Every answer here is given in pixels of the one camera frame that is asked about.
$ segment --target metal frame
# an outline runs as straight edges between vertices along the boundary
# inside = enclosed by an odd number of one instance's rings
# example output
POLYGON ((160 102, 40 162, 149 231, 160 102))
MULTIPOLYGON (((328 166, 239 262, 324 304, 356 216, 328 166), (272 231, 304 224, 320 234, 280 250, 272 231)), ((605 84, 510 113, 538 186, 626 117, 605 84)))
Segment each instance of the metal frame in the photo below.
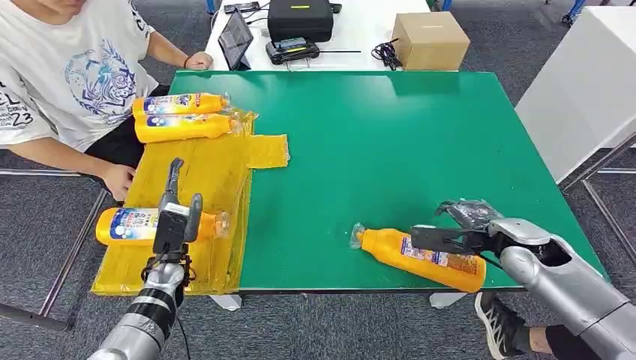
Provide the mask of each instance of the metal frame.
POLYGON ((636 265, 636 247, 629 242, 627 239, 627 235, 623 232, 620 225, 614 219, 614 216, 611 214, 608 207, 605 205, 599 194, 596 192, 592 183, 590 182, 590 178, 595 174, 627 174, 634 175, 636 174, 636 169, 626 169, 626 168, 615 168, 615 167, 606 167, 611 161, 618 158, 622 153, 626 152, 629 148, 631 148, 634 144, 636 144, 636 133, 633 133, 627 139, 623 140, 616 148, 612 148, 610 152, 608 152, 601 160, 596 161, 592 166, 588 167, 585 171, 583 171, 579 176, 577 176, 572 182, 570 182, 567 186, 563 188, 563 192, 566 192, 569 188, 576 185, 577 183, 583 184, 583 188, 587 191, 587 193, 592 197, 594 204, 598 207, 598 210, 601 211, 603 217, 610 224, 612 231, 618 237, 621 245, 625 248, 627 255, 631 259, 631 261, 636 265))
MULTIPOLYGON (((77 177, 80 174, 76 172, 64 171, 64 170, 15 170, 15 169, 0 169, 0 176, 57 176, 57 177, 77 177)), ((84 220, 84 224, 82 225, 82 229, 79 231, 77 238, 75 238, 75 242, 70 249, 70 252, 64 261, 64 265, 62 265, 58 276, 53 281, 53 285, 49 290, 49 294, 44 299, 44 303, 42 304, 42 308, 39 312, 33 313, 31 311, 22 310, 18 307, 13 307, 6 304, 0 304, 0 317, 6 317, 13 321, 18 321, 25 324, 30 324, 34 326, 40 326, 42 328, 55 330, 58 332, 63 332, 73 327, 73 324, 66 321, 61 321, 57 319, 53 319, 49 317, 51 308, 55 304, 59 292, 68 277, 68 274, 71 272, 73 265, 75 265, 75 260, 77 259, 77 255, 80 253, 80 249, 82 245, 84 245, 84 241, 86 240, 86 236, 89 234, 89 230, 92 227, 92 224, 95 222, 95 219, 98 216, 98 212, 104 200, 106 199, 106 195, 108 193, 102 189, 97 195, 97 199, 93 203, 93 207, 91 211, 88 213, 86 220, 84 220)))

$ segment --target robotic arm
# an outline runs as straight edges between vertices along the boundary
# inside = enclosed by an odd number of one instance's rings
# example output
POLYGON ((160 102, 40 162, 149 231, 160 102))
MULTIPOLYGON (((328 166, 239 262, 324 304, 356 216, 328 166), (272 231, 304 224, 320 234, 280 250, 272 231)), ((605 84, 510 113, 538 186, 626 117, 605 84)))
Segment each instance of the robotic arm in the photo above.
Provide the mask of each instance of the robotic arm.
POLYGON ((197 238, 203 210, 200 193, 193 196, 189 208, 179 205, 177 181, 182 164, 176 158, 170 166, 159 205, 155 256, 142 271, 144 287, 89 360, 155 360, 170 336, 183 289, 193 280, 188 242, 197 238))
POLYGON ((563 238, 527 220, 504 218, 483 201, 444 202, 437 214, 442 212, 462 229, 414 226, 415 248, 493 252, 503 271, 556 311, 602 359, 636 359, 636 307, 563 238))

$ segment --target wristband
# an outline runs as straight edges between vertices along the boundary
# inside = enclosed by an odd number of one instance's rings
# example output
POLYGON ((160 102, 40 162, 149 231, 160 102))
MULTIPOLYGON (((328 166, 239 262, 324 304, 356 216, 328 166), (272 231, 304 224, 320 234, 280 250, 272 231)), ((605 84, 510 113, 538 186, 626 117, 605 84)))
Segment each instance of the wristband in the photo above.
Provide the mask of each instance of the wristband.
POLYGON ((190 56, 188 56, 188 57, 185 59, 185 61, 183 61, 183 68, 184 68, 184 69, 187 69, 187 67, 185 67, 185 65, 186 65, 186 64, 190 61, 190 59, 192 59, 192 57, 193 57, 193 56, 194 56, 194 55, 190 55, 190 56))

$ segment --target blue label on bottle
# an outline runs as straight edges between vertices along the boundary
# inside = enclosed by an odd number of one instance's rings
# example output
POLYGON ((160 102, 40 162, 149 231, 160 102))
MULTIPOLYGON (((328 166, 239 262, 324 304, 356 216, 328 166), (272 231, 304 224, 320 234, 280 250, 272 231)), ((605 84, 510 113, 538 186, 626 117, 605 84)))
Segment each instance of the blue label on bottle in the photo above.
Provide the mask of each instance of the blue label on bottle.
POLYGON ((154 239, 159 222, 156 208, 120 208, 110 223, 113 239, 154 239))

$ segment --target black box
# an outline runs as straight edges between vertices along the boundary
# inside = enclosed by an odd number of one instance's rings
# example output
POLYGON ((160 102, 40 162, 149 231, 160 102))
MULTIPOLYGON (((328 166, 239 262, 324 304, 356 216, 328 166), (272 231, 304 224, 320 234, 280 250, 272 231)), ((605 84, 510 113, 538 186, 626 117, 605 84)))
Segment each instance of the black box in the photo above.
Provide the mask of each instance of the black box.
POLYGON ((332 38, 334 14, 329 0, 271 0, 267 26, 272 41, 305 38, 321 43, 332 38))

